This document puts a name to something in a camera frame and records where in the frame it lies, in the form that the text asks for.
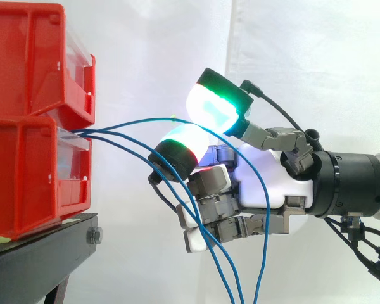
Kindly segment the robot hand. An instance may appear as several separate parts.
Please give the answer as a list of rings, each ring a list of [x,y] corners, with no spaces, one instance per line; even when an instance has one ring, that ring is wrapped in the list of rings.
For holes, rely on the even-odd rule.
[[[149,154],[153,188],[185,181],[191,198],[174,207],[186,250],[253,235],[288,234],[290,219],[312,206],[314,166],[305,134],[293,128],[263,129],[247,118],[261,90],[236,85],[206,68],[186,101],[190,123],[166,134]]]

